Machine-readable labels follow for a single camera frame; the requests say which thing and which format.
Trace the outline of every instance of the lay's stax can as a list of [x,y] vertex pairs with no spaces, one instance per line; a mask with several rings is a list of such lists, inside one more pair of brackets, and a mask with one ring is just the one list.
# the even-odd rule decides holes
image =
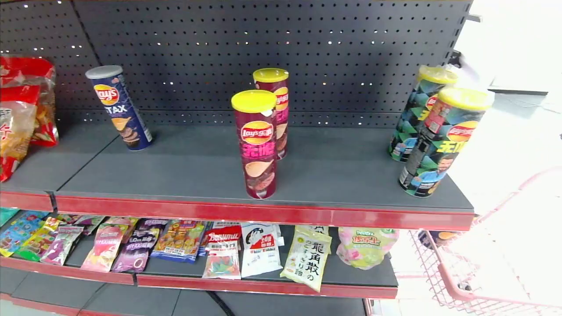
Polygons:
[[253,72],[256,89],[267,90],[277,96],[277,159],[287,154],[287,123],[289,122],[289,73],[279,68],[263,68]]
[[265,90],[248,90],[235,94],[231,101],[246,192],[253,198],[268,198],[275,192],[276,183],[277,97]]
[[421,66],[418,83],[412,91],[396,130],[390,141],[388,152],[392,159],[400,162],[408,160],[418,139],[418,131],[437,100],[437,93],[447,84],[454,84],[457,75],[440,67]]
[[127,148],[138,151],[148,147],[152,135],[129,97],[123,68],[116,65],[96,67],[86,71],[86,77],[92,81],[99,100]]
[[482,91],[450,87],[439,91],[398,179],[402,189],[413,196],[430,196],[492,103],[490,94]]

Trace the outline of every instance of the pegboard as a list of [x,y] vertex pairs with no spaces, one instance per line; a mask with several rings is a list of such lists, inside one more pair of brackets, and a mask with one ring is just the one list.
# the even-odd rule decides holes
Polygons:
[[291,111],[404,108],[447,60],[470,1],[76,2],[103,64],[144,110],[230,110],[255,69],[291,74]]
[[[169,111],[146,110],[140,112],[149,125],[227,125],[234,126],[232,111]],[[361,112],[293,112],[289,124],[294,127],[394,127],[400,114]],[[100,123],[110,121],[105,110],[62,110],[58,112],[60,123]]]
[[69,1],[0,4],[0,52],[49,58],[56,65],[58,109],[94,108],[84,73],[99,65]]

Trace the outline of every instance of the yellow plastic lid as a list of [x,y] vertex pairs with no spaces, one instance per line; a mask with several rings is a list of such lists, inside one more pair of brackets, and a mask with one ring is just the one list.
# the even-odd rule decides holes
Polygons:
[[232,107],[244,113],[262,113],[275,108],[277,96],[266,90],[238,92],[232,99]]
[[443,88],[437,98],[451,106],[469,111],[486,111],[492,106],[493,98],[488,93],[465,88]]
[[289,72],[279,68],[262,68],[253,72],[253,79],[259,82],[279,82],[287,78]]
[[455,83],[458,78],[459,77],[452,71],[445,70],[441,67],[421,66],[418,73],[418,79],[441,84]]

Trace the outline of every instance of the snack bag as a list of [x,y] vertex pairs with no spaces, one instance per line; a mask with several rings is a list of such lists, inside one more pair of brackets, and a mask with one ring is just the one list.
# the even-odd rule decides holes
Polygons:
[[115,217],[115,216],[112,216],[106,221],[106,223],[107,224],[127,225],[128,228],[125,231],[125,233],[123,234],[123,240],[121,241],[121,243],[127,243],[129,238],[133,234],[133,231],[135,230],[135,226],[137,225],[137,222],[139,221],[139,219],[140,218],[136,218],[136,217]]
[[74,222],[74,225],[84,226],[82,234],[89,236],[96,230],[104,218],[105,216],[82,215]]
[[26,211],[21,217],[14,220],[10,227],[0,234],[0,254],[4,257],[11,256],[21,245],[31,237],[43,224],[43,217],[48,212]]
[[148,260],[148,253],[158,240],[158,228],[152,228],[149,231],[137,229],[129,238],[127,244],[119,253],[117,261],[114,264],[113,272],[135,271],[143,272]]
[[65,222],[66,224],[74,224],[80,218],[81,215],[70,215],[70,214],[58,214],[57,219]]
[[26,260],[39,261],[55,240],[58,225],[61,223],[63,221],[56,218],[47,218],[43,226],[24,242],[16,254]]
[[169,221],[169,219],[143,218],[140,220],[140,224],[137,230],[149,231],[152,228],[157,228],[158,235],[162,235],[162,232],[164,231],[164,228],[166,228],[166,225]]
[[171,220],[154,251],[154,258],[195,263],[205,222],[194,220]]
[[240,226],[228,226],[209,231],[209,255],[203,278],[236,279],[240,277],[238,240]]
[[279,259],[276,236],[277,232],[272,224],[248,223],[242,225],[243,278],[283,269]]
[[107,223],[99,226],[94,240],[94,248],[90,250],[80,268],[89,271],[109,272],[119,251],[123,232],[127,228],[127,225]]
[[41,262],[64,265],[73,244],[80,239],[84,227],[59,225],[57,237],[41,257]]
[[0,89],[0,181],[8,180],[28,153],[39,86]]
[[332,238],[328,235],[296,226],[285,268],[279,276],[320,292],[331,243]]
[[35,57],[0,57],[2,88],[38,85],[39,100],[31,144],[52,147],[58,144],[55,126],[55,66]]
[[9,221],[19,210],[16,207],[0,207],[0,226]]
[[387,228],[339,227],[337,255],[345,264],[361,270],[380,264],[398,240],[398,230]]

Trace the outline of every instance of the red shelf edge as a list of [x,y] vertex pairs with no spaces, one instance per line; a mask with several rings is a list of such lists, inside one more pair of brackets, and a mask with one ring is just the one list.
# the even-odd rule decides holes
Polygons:
[[11,191],[0,192],[0,205],[2,207],[17,207],[24,210],[52,212],[51,198],[46,192],[20,193]]
[[186,290],[231,291],[330,297],[372,297],[394,299],[397,287],[351,286],[322,284],[320,293],[294,282],[202,279],[190,277],[151,276],[137,274],[138,286],[181,288]]
[[59,213],[68,214],[343,227],[467,231],[474,218],[471,212],[327,209],[317,206],[214,204],[61,195],[56,195],[56,201]]
[[13,297],[10,294],[6,294],[6,293],[0,293],[0,300],[10,301],[17,306],[42,310],[44,312],[51,312],[64,316],[119,316],[117,314],[100,313],[91,310],[80,310],[78,308],[73,308],[73,307],[19,299],[17,297]]
[[72,279],[134,285],[133,275],[128,273],[104,273],[87,271],[80,268],[67,267],[64,265],[52,265],[35,261],[4,257],[0,258],[0,267],[37,272],[42,274],[50,274],[52,276]]

